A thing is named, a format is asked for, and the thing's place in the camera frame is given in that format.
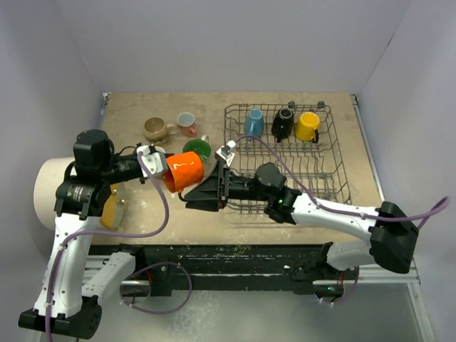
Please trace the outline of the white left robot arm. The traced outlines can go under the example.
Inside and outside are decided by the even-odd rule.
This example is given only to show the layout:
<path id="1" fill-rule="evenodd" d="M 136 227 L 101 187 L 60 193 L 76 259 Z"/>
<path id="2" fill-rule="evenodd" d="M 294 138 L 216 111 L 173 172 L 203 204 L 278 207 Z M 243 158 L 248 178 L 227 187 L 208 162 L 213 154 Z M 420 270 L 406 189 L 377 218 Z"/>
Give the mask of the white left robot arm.
<path id="1" fill-rule="evenodd" d="M 82 289 L 92 235 L 111 185 L 141 178 L 136 154 L 115 154 L 103 130 L 80 133 L 73 145 L 74 160 L 57 187 L 54 204 L 55 234 L 40 294 L 33 308 L 19 316 L 18 325 L 35 331 L 88 340 L 99 327 L 101 292 Z"/>

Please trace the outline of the blue mug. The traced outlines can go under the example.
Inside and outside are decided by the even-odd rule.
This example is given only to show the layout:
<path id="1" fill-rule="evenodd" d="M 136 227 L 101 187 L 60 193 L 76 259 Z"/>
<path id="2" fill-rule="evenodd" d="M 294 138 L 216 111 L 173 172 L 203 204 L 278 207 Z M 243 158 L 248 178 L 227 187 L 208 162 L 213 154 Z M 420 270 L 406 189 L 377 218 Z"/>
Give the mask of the blue mug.
<path id="1" fill-rule="evenodd" d="M 264 131 L 264 115 L 260 109 L 252 109 L 246 116 L 244 124 L 244 133 L 260 138 Z"/>

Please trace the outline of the black mug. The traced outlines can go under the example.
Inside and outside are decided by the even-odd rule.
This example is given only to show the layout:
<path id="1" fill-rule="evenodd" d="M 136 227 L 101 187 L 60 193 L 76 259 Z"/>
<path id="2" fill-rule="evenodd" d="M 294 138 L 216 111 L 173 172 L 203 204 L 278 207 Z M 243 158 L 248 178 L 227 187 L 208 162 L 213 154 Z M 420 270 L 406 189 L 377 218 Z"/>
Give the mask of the black mug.
<path id="1" fill-rule="evenodd" d="M 280 109 L 274 116 L 271 134 L 277 143 L 287 139 L 294 126 L 294 112 L 289 108 Z"/>

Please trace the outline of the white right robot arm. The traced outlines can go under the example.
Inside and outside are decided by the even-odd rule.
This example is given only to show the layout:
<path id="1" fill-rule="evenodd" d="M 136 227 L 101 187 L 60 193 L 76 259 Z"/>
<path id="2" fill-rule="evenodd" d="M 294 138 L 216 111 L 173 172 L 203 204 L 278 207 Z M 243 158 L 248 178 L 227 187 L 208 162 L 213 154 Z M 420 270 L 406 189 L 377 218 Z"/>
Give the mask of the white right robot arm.
<path id="1" fill-rule="evenodd" d="M 323 257 L 316 263 L 325 279 L 368 264 L 407 274 L 418 240 L 418 228 L 396 204 L 356 207 L 311 199 L 288 187 L 286 177 L 271 162 L 261 165 L 251 178 L 237 176 L 217 162 L 211 175 L 181 199 L 188 209 L 208 212 L 225 208 L 232 199 L 265 202 L 264 213 L 279 224 L 323 227 L 351 235 L 350 242 L 325 244 Z"/>

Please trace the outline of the salmon pink ribbed mug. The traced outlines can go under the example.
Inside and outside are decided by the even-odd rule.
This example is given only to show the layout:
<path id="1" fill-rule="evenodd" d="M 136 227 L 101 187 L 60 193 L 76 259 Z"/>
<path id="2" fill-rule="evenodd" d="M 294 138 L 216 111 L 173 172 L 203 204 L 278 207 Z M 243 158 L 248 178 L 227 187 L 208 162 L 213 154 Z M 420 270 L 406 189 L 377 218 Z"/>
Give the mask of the salmon pink ribbed mug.
<path id="1" fill-rule="evenodd" d="M 194 138 L 197 136 L 195 116 L 193 114 L 188 112 L 180 113 L 177 116 L 177 125 L 180 129 L 180 132 L 185 137 Z"/>

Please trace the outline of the beige stoneware mug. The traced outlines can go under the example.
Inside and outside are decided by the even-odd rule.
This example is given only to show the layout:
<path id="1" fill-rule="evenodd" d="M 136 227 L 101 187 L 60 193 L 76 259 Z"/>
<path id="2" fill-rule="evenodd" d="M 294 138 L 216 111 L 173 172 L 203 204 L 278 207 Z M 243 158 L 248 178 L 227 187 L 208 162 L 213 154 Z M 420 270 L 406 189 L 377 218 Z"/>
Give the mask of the beige stoneware mug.
<path id="1" fill-rule="evenodd" d="M 153 117 L 144 122 L 143 135 L 145 139 L 154 144 L 162 145 L 169 140 L 171 135 L 179 132 L 179 128 L 174 123 L 166 123 L 162 118 Z"/>

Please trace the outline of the orange mug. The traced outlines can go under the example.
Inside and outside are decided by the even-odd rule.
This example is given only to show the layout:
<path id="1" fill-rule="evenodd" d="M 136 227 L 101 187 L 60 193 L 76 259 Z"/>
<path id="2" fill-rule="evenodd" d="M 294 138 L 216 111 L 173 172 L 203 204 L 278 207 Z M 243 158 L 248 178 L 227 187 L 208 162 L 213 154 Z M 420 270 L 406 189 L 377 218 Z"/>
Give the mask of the orange mug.
<path id="1" fill-rule="evenodd" d="M 166 158 L 168 171 L 163 180 L 170 192 L 181 192 L 204 177 L 204 165 L 195 152 L 184 152 Z"/>

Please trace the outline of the yellow mug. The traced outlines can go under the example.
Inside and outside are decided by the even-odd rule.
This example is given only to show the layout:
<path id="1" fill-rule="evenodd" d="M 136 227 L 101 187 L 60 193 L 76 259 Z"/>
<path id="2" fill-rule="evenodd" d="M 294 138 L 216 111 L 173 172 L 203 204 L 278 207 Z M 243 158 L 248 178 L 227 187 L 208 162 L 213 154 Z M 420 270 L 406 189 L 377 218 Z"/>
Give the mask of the yellow mug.
<path id="1" fill-rule="evenodd" d="M 314 112 L 304 112 L 300 114 L 298 123 L 295 127 L 295 136 L 302 141 L 318 143 L 321 121 Z"/>

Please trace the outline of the cream mug green inside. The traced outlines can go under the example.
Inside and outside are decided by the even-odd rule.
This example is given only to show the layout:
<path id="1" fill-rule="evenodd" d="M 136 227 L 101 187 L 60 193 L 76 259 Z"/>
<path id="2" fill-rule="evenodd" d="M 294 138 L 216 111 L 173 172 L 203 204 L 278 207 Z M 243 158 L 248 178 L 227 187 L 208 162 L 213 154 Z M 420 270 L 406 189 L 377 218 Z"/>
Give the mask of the cream mug green inside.
<path id="1" fill-rule="evenodd" d="M 194 152 L 200 160 L 207 164 L 212 154 L 211 145 L 209 143 L 209 136 L 203 135 L 201 138 L 193 139 L 187 142 L 182 148 L 183 152 Z"/>

